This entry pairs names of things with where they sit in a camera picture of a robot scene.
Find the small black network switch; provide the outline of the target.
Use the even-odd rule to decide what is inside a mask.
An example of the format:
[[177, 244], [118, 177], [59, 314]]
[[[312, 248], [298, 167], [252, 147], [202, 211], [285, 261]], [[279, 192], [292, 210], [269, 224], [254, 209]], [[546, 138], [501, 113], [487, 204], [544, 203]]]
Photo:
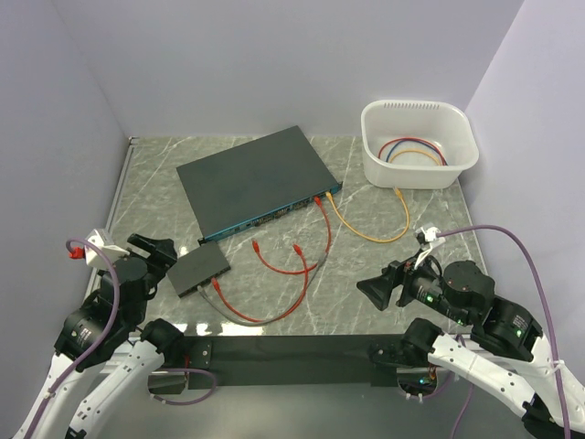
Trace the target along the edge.
[[218, 244], [210, 241], [181, 256], [169, 269], [167, 277], [176, 295], [182, 298], [229, 270], [229, 262]]

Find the large blue rack switch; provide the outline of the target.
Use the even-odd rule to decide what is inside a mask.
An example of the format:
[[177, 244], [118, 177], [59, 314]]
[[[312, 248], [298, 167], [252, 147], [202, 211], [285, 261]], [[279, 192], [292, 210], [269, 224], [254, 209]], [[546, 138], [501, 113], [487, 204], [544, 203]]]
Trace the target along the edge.
[[179, 166], [199, 243], [228, 236], [338, 192], [337, 180], [298, 126]]

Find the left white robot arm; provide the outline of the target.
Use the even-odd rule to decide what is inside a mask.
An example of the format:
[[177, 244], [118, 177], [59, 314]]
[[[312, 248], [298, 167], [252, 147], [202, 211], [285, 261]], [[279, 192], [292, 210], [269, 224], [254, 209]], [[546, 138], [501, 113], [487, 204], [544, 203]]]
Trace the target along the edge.
[[144, 322], [148, 302], [177, 261], [170, 239], [134, 233], [127, 241], [129, 249], [117, 246], [104, 230], [67, 240], [69, 257], [96, 268], [100, 285], [66, 318], [48, 375], [17, 438], [87, 438], [121, 401], [122, 392], [182, 360], [182, 332], [158, 318], [145, 324], [122, 365], [91, 387], [112, 354]]

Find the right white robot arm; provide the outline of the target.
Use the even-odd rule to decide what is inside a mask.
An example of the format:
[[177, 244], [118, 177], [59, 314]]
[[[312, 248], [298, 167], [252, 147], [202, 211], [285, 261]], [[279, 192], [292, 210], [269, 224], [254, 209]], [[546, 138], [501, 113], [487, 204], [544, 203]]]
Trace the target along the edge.
[[391, 262], [357, 289], [380, 311], [395, 289], [404, 307], [418, 301], [462, 327], [500, 366], [463, 345], [431, 321], [417, 317], [392, 348], [375, 348], [378, 364], [443, 367], [494, 396], [517, 415], [536, 438], [584, 435], [584, 386], [553, 357], [542, 326], [521, 305], [495, 294], [494, 280], [472, 261], [441, 268], [433, 257]]

